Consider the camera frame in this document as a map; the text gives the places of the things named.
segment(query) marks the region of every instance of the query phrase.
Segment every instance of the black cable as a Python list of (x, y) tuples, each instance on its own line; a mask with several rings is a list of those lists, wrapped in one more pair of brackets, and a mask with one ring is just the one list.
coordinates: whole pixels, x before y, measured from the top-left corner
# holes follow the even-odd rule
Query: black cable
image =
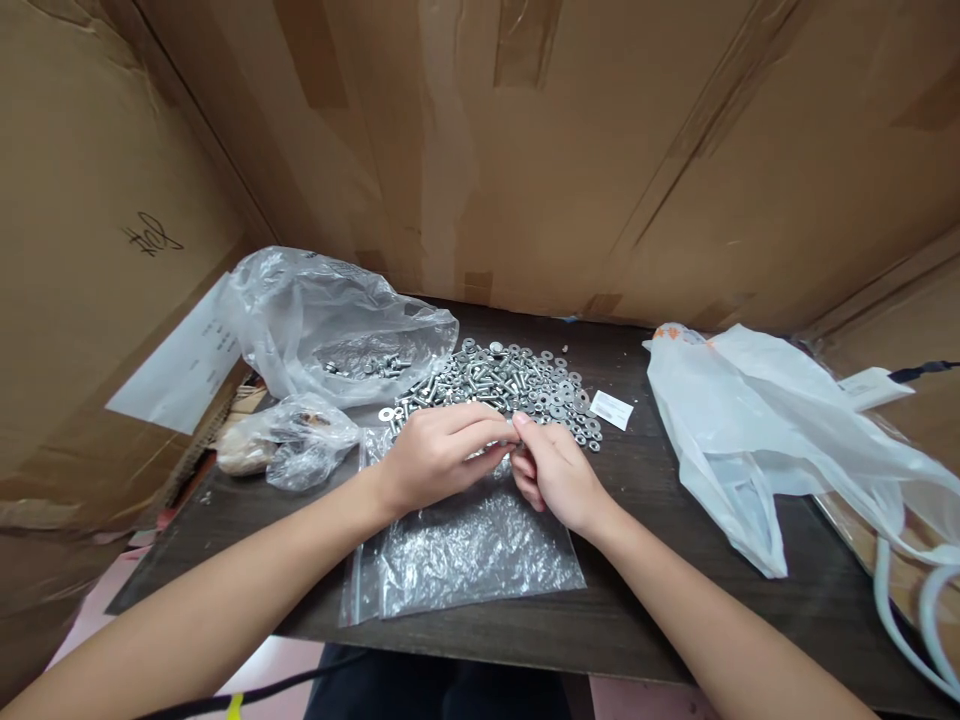
[[(256, 690), (251, 690), (249, 692), (243, 693), (243, 705), (249, 705), (250, 703), (260, 702), (261, 700), (266, 700), (268, 697), (272, 697), (277, 693), (281, 693), (284, 690), (289, 690), (294, 685), (299, 685), (302, 682), (307, 680), (315, 680), (318, 677), (323, 677), (324, 675), (329, 675), (332, 672), (336, 672), (342, 668), (345, 668), (347, 665), (352, 665), (357, 662), (367, 654), (366, 650), (361, 650), (353, 657), (349, 657), (346, 660), (341, 660), (340, 662), (332, 663), (325, 667), (319, 667), (316, 670), (308, 670), (307, 672), (300, 673), (299, 675), (291, 675), (285, 680), (280, 680), (275, 682), (273, 685), (267, 685), (266, 687), (258, 688)], [(202, 698), (200, 700), (188, 700), (187, 702), (180, 703), (179, 705), (173, 705), (163, 710), (157, 710), (155, 712), (149, 713), (147, 715), (142, 715), (137, 720), (188, 720), (189, 718), (195, 717), (197, 715), (203, 715), (209, 712), (217, 712), (218, 710), (226, 710), (230, 707), (230, 702), (233, 700), (233, 695), (214, 695), (209, 698)]]
[(889, 377), (895, 383), (903, 384), (905, 382), (913, 382), (918, 377), (925, 375), (926, 373), (945, 372), (955, 367), (960, 367), (960, 363), (947, 362), (946, 360), (933, 360), (932, 362), (924, 363), (919, 367), (894, 370), (887, 377)]

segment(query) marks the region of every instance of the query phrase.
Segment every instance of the white cable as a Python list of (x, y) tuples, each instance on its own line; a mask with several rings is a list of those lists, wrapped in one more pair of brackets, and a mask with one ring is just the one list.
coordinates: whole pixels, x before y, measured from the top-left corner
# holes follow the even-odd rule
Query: white cable
[(960, 682), (947, 660), (940, 636), (937, 632), (937, 600), (944, 586), (956, 575), (960, 575), (960, 565), (943, 565), (927, 578), (920, 593), (920, 634), (930, 654), (933, 664), (940, 674), (934, 672), (913, 648), (907, 644), (890, 609), (890, 543), (883, 537), (877, 538), (877, 567), (873, 575), (873, 599), (877, 606), (880, 622), (886, 629), (893, 644), (921, 675), (932, 682), (955, 702), (960, 703)]

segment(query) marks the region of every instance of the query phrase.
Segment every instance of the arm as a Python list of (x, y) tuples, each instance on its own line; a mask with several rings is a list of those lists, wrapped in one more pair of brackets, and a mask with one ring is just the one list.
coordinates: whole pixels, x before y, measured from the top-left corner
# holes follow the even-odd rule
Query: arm
[(875, 718), (783, 635), (658, 540), (614, 502), (562, 425), (515, 414), (526, 449), (514, 478), (613, 564), (727, 720)]
[(420, 410), (394, 448), (325, 497), (146, 598), (38, 678), (3, 720), (129, 720), (212, 695), (353, 548), (407, 512), (465, 490), (517, 440), (485, 405)]

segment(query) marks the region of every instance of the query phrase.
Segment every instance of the hand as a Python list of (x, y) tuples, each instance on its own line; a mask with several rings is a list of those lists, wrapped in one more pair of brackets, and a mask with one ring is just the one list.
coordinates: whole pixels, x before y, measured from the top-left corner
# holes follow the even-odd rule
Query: hand
[(568, 528), (587, 535), (614, 502), (573, 435), (563, 425), (537, 425), (519, 412), (513, 427), (526, 445), (510, 455), (520, 492), (537, 511), (549, 507)]
[[(517, 432), (483, 403), (425, 408), (410, 416), (380, 462), (383, 497), (397, 517), (463, 492), (516, 447)], [(487, 449), (487, 445), (500, 442)], [(478, 450), (482, 455), (467, 459)]]

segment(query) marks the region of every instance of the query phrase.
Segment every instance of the pile of bolts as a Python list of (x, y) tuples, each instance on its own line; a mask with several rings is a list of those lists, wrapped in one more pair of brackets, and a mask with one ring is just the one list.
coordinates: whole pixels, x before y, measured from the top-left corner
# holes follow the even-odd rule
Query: pile of bolts
[[(371, 360), (363, 366), (364, 375), (374, 375), (376, 374), (382, 378), (397, 378), (400, 377), (400, 371), (406, 370), (410, 367), (410, 363), (406, 360), (400, 359), (400, 353), (394, 353), (393, 355), (388, 355), (382, 360)], [(330, 373), (331, 375), (342, 375), (343, 377), (349, 377), (347, 373), (342, 372), (334, 363), (327, 362), (324, 363), (323, 369), (325, 372)]]
[(549, 350), (535, 355), (530, 348), (496, 341), (482, 348), (466, 338), (438, 372), (403, 393), (394, 407), (381, 409), (378, 417), (390, 423), (396, 436), (420, 408), (482, 402), (505, 416), (520, 410), (541, 425), (565, 425), (578, 445), (600, 452), (600, 422), (582, 382), (565, 358)]

